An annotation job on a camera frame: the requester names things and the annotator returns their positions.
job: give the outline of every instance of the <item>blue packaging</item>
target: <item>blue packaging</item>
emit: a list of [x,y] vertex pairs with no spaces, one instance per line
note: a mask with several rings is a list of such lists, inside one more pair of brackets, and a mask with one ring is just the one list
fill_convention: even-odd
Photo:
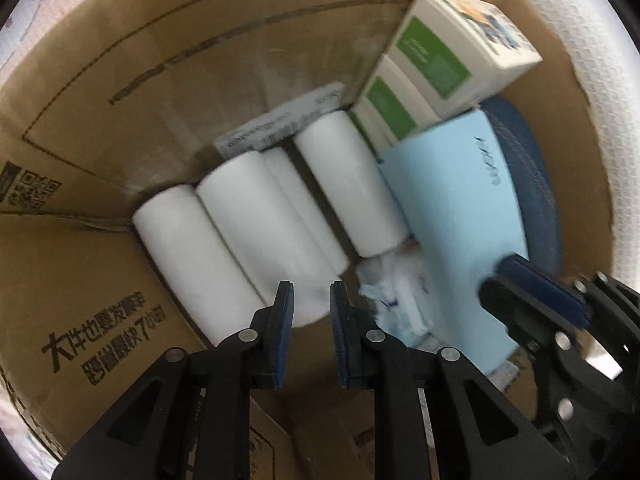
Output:
[[434,335],[484,374],[517,344],[478,300],[482,281],[508,254],[527,258],[511,176],[480,110],[447,121],[382,153],[380,170],[396,196],[433,276],[441,316]]

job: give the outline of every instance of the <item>paper towel roll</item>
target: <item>paper towel roll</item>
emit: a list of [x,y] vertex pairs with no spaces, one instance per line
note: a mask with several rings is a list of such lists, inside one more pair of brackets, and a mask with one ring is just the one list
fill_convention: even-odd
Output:
[[409,237],[376,159],[345,112],[321,117],[294,141],[360,256],[385,253]]
[[135,212],[133,225],[171,290],[213,344],[247,328],[254,312],[265,306],[193,187],[156,195]]
[[338,279],[334,268],[260,153],[226,162],[196,192],[265,301],[273,301],[280,280],[289,280],[295,290],[294,326],[329,312],[329,287]]
[[337,274],[342,274],[349,267],[349,259],[287,152],[282,148],[271,148],[262,156],[326,259]]

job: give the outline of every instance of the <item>white box with gray label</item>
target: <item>white box with gray label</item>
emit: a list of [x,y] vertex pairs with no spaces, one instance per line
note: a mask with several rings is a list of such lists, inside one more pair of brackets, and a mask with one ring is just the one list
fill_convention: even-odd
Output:
[[388,56],[443,120],[542,60],[498,7],[481,0],[414,0]]
[[369,140],[380,152],[382,139],[389,146],[440,122],[409,78],[382,55],[352,109],[365,126]]

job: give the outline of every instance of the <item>cardboard flap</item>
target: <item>cardboard flap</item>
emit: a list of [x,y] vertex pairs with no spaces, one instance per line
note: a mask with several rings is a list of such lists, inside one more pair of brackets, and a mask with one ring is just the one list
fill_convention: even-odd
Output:
[[36,217],[7,231],[3,220],[0,367],[62,451],[164,350],[204,346],[131,233]]

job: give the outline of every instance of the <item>metal bolt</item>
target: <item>metal bolt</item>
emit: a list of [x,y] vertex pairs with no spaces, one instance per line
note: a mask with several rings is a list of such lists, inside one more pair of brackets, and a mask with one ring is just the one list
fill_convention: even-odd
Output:
[[253,328],[245,328],[240,331],[238,337],[240,338],[240,341],[250,343],[251,341],[258,339],[258,333]]
[[571,420],[574,416],[574,405],[569,399],[562,399],[558,402],[558,415],[562,420]]
[[556,344],[565,351],[571,348],[571,340],[564,332],[556,332]]
[[178,361],[182,361],[184,357],[184,350],[182,348],[169,348],[164,353],[164,358],[170,363],[177,363]]
[[581,282],[580,280],[575,280],[574,281],[574,287],[577,289],[578,292],[580,292],[581,294],[585,294],[587,292],[587,287],[584,286],[584,283]]
[[372,343],[382,343],[385,337],[385,333],[382,330],[369,330],[367,332],[367,339]]
[[443,348],[440,354],[445,361],[449,361],[450,363],[455,363],[458,359],[460,359],[460,352],[458,352],[456,348],[453,348],[451,346]]

